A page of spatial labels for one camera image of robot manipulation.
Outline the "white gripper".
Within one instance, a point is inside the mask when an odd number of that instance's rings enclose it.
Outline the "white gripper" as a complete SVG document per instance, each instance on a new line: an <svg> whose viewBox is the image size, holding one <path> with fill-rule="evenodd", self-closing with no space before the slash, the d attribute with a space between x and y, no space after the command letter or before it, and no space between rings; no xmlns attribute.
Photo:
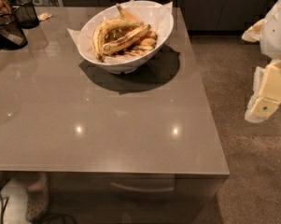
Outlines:
<svg viewBox="0 0 281 224"><path fill-rule="evenodd" d="M272 60L254 73L253 92L245 120L260 123L267 120L281 105L281 0L242 34L246 42L260 42L260 52Z"/></svg>

